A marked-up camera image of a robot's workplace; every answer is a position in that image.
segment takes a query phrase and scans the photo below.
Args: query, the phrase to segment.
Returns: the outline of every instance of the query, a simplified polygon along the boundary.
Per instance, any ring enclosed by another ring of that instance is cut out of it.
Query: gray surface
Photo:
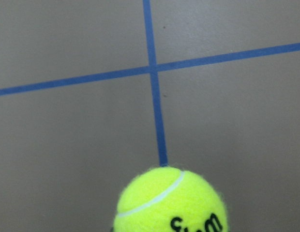
[[[300,42],[299,1],[154,1],[159,63]],[[142,1],[0,1],[0,88],[147,64]],[[233,232],[300,231],[300,52],[159,74],[170,164]],[[0,97],[0,232],[108,231],[158,164],[148,75]]]

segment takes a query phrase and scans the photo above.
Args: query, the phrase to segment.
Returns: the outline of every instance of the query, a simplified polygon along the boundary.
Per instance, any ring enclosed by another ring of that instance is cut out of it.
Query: yellow tennis ball
[[[228,232],[225,205],[201,176],[172,167],[137,176],[122,192],[114,232]]]

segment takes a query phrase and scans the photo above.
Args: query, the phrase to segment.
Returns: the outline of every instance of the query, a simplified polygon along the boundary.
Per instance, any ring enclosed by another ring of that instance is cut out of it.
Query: blue line
[[[240,59],[264,57],[264,56],[296,52],[296,51],[300,51],[300,43],[266,47],[266,48],[260,48],[260,49],[249,50],[249,51],[228,53],[228,54],[216,55],[211,57],[188,59],[188,60],[176,61],[171,63],[159,64],[157,65],[157,71],[158,72],[169,71],[174,69],[189,68],[189,67],[207,65],[207,64],[216,64],[216,63],[222,63],[222,62],[240,60]]]
[[[104,72],[104,73],[72,77],[72,78],[66,78],[66,79],[55,80],[55,81],[40,82],[40,83],[36,83],[36,84],[0,89],[0,96],[35,91],[35,90],[39,90],[39,89],[55,88],[55,87],[82,84],[82,83],[87,83],[87,82],[102,81],[102,80],[107,80],[107,79],[134,76],[134,75],[146,74],[149,72],[150,72],[149,67],[139,67],[139,68],[134,68],[134,69],[119,70],[119,71],[113,71],[113,72],[107,72],[107,73]]]
[[[164,132],[164,124],[163,124],[163,116],[162,116],[162,108],[161,108],[161,99],[160,99],[160,84],[159,84],[158,72],[156,70],[156,54],[155,54],[150,0],[143,0],[143,6],[144,6],[148,59],[149,59],[149,67],[150,67],[152,102],[153,102],[154,119],[155,119],[155,127],[156,127],[156,139],[158,144],[160,166],[164,167],[168,165],[168,159],[167,159],[165,132]]]

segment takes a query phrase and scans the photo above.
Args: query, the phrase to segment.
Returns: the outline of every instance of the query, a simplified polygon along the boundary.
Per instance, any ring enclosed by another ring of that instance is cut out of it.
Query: vertical blue line
[[[166,144],[165,144],[163,116],[162,116],[162,109],[161,109],[159,76],[156,70],[156,54],[155,54],[150,0],[143,0],[143,6],[144,6],[148,59],[149,59],[149,67],[150,67],[152,101],[153,101],[154,119],[155,119],[155,127],[156,127],[156,139],[158,144],[160,166],[164,167],[168,165],[168,160],[167,160],[167,152],[166,152]]]

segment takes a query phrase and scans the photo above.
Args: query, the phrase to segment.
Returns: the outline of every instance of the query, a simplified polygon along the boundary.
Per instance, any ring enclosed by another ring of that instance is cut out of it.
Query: white seam
[[[131,215],[133,213],[137,213],[138,211],[141,211],[147,207],[152,206],[153,204],[156,204],[158,202],[160,202],[161,200],[163,200],[170,192],[172,192],[173,190],[175,190],[175,188],[177,188],[177,186],[180,184],[180,182],[183,180],[183,176],[184,176],[184,171],[181,172],[179,178],[171,185],[169,186],[164,192],[160,193],[159,195],[157,195],[155,198],[153,198],[152,200],[142,204],[139,207],[136,207],[134,209],[131,209],[129,211],[123,212],[123,213],[118,213],[118,217],[125,217],[128,215]]]

